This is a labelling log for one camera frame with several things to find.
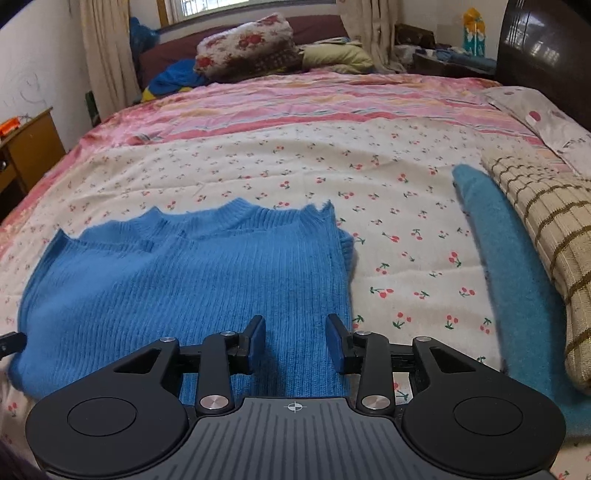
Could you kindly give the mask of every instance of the floral pillow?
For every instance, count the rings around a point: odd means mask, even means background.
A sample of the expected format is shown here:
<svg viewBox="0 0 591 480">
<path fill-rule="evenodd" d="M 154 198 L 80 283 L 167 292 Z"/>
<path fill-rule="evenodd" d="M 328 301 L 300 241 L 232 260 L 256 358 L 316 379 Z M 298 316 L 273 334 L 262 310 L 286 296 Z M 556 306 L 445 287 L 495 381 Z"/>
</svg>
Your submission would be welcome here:
<svg viewBox="0 0 591 480">
<path fill-rule="evenodd" d="M 204 38 L 195 71 L 214 82 L 236 82 L 300 64 L 293 30 L 283 15 L 273 14 Z"/>
<path fill-rule="evenodd" d="M 493 87 L 483 93 L 491 105 L 529 127 L 575 172 L 591 177 L 591 134 L 541 92 L 525 87 Z"/>
</svg>

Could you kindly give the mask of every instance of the teal sweater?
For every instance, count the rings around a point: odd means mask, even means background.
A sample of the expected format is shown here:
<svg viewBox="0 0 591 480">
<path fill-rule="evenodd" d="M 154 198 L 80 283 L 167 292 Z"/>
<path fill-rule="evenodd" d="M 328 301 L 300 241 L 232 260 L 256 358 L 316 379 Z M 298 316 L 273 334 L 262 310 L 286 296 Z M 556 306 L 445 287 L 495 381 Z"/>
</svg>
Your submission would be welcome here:
<svg viewBox="0 0 591 480">
<path fill-rule="evenodd" d="M 352 255 L 330 203 L 269 210 L 236 199 L 184 215 L 153 208 L 79 239 L 58 231 L 22 298 L 28 343 L 11 379 L 41 398 L 158 338 L 192 345 L 261 314 L 265 358 L 253 377 L 233 378 L 238 397 L 345 395 L 324 320 L 350 320 Z M 195 381 L 186 375 L 184 403 Z"/>
</svg>

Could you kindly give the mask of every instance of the polka dot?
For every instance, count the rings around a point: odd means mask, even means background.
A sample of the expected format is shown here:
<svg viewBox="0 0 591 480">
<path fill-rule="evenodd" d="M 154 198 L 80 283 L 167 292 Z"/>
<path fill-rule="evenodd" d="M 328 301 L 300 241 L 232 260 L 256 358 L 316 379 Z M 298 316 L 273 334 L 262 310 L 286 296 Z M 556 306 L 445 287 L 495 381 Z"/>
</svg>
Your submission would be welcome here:
<svg viewBox="0 0 591 480">
<path fill-rule="evenodd" d="M 529 116 L 532 117 L 536 122 L 539 122 L 540 120 L 542 120 L 542 116 L 538 112 L 536 112 L 535 110 L 532 110 L 529 113 Z"/>
</svg>

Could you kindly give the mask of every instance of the metal screw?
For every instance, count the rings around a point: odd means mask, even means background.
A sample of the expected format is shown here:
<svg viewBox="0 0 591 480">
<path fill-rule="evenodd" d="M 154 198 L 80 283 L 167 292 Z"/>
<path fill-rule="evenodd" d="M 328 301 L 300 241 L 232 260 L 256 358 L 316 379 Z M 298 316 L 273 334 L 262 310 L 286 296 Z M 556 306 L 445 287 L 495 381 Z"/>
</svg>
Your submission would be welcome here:
<svg viewBox="0 0 591 480">
<path fill-rule="evenodd" d="M 222 395 L 208 395 L 207 397 L 203 397 L 199 403 L 203 408 L 208 410 L 219 410 L 228 405 L 230 401 Z"/>
<path fill-rule="evenodd" d="M 370 410 L 383 410 L 390 406 L 390 401 L 383 395 L 368 395 L 361 403 Z"/>
</svg>

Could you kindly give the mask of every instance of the window sill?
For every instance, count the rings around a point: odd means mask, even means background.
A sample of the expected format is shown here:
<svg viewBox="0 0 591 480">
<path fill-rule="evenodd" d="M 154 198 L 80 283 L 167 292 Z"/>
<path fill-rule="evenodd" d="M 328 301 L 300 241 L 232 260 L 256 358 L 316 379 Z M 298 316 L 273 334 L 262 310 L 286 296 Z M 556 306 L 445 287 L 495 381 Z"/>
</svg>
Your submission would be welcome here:
<svg viewBox="0 0 591 480">
<path fill-rule="evenodd" d="M 253 2 L 248 3 L 245 5 L 229 5 L 228 7 L 221 7 L 216 8 L 214 11 L 210 12 L 202 12 L 193 17 L 187 18 L 180 22 L 177 22 L 172 25 L 168 25 L 166 27 L 162 27 L 158 30 L 158 33 L 166 33 L 172 32 L 179 28 L 186 27 L 188 25 L 198 24 L 199 22 L 203 22 L 205 20 L 211 20 L 212 18 L 221 18 L 225 17 L 229 14 L 239 13 L 239 12 L 249 12 L 253 10 L 260 10 L 263 8 L 272 8 L 272 7 L 291 7 L 293 5 L 322 5 L 328 4 L 333 5 L 336 3 L 336 0 L 271 0 L 271 1 L 261 1 L 261 2 Z"/>
</svg>

